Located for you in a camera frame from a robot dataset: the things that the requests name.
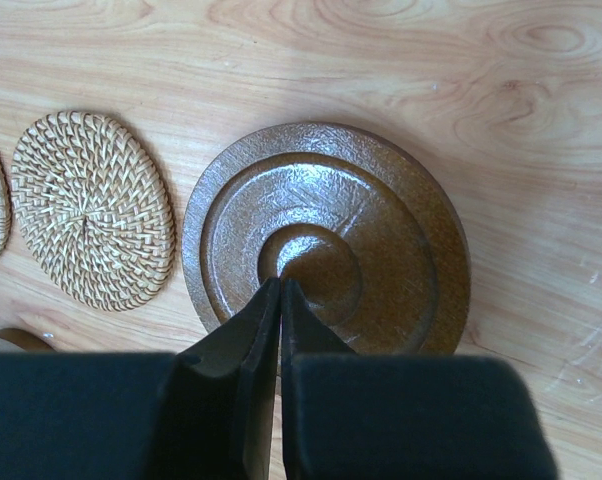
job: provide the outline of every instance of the brown ceramic plate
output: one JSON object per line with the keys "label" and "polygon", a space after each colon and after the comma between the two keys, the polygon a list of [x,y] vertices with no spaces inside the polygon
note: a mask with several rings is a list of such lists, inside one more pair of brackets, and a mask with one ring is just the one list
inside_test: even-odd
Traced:
{"label": "brown ceramic plate", "polygon": [[186,211],[183,264],[208,331],[270,276],[361,353],[453,352],[470,271],[459,218],[409,154],[357,128],[278,125],[224,150]]}

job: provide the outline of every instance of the wooden floor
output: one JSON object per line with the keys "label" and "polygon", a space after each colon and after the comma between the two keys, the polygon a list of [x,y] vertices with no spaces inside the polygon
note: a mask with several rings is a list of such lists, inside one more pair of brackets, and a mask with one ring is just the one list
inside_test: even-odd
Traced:
{"label": "wooden floor", "polygon": [[[0,0],[4,168],[62,109],[136,133],[179,231],[203,169],[253,130],[330,120],[407,149],[468,236],[459,352],[511,362],[564,478],[602,478],[602,0]],[[177,351],[205,333],[180,261],[148,305],[102,313],[52,284],[16,227],[0,257],[8,325],[84,351]]]}

